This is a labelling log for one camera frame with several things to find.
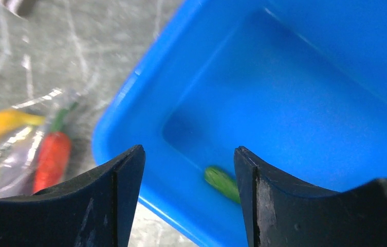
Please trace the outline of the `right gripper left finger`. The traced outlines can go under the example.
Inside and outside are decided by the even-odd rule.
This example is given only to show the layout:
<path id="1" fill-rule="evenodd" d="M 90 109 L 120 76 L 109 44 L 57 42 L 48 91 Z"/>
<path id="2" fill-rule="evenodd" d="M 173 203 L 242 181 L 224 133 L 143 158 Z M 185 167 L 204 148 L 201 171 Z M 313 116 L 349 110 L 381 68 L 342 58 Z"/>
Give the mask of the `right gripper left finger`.
<path id="1" fill-rule="evenodd" d="M 0 198 L 0 246 L 127 246 L 144 166 L 135 145 L 33 195 Z"/>

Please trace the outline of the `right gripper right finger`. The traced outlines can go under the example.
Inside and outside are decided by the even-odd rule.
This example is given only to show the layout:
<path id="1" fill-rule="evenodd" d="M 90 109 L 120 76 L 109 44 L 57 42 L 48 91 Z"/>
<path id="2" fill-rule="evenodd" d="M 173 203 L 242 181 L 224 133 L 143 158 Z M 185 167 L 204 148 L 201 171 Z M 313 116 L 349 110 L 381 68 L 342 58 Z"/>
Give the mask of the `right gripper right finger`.
<path id="1" fill-rule="evenodd" d="M 336 192 L 243 146 L 234 169 L 249 246 L 387 246 L 387 179 Z"/>

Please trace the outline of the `red chili pepper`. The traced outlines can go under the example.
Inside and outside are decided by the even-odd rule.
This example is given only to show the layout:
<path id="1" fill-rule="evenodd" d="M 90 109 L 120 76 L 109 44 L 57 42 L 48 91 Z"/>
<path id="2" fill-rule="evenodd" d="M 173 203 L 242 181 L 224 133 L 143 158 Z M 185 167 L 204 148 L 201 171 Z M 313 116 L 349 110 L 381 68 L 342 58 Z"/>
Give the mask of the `red chili pepper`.
<path id="1" fill-rule="evenodd" d="M 62 180 L 72 148 L 72 141 L 64 132 L 65 119 L 77 104 L 74 102 L 71 106 L 59 110 L 55 115 L 49 132 L 40 146 L 32 186 L 33 193 L 56 185 Z"/>

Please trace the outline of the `clear zip top bag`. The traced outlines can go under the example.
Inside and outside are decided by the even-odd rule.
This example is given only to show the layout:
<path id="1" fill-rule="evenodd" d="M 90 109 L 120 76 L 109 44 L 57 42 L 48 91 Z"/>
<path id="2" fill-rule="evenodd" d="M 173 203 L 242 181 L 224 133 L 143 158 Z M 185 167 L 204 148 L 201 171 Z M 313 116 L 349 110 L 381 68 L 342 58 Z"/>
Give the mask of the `clear zip top bag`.
<path id="1" fill-rule="evenodd" d="M 63 181 L 81 95 L 55 88 L 0 111 L 0 198 L 30 195 Z"/>

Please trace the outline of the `purple eggplant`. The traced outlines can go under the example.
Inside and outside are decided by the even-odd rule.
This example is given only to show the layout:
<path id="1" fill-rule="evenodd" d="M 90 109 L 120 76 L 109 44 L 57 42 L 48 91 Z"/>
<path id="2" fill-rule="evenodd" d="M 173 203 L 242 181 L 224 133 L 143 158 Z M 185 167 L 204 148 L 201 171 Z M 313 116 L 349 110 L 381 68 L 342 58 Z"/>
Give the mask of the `purple eggplant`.
<path id="1" fill-rule="evenodd" d="M 30 194 L 35 155 L 33 142 L 33 137 L 10 137 L 0 142 L 0 198 Z"/>

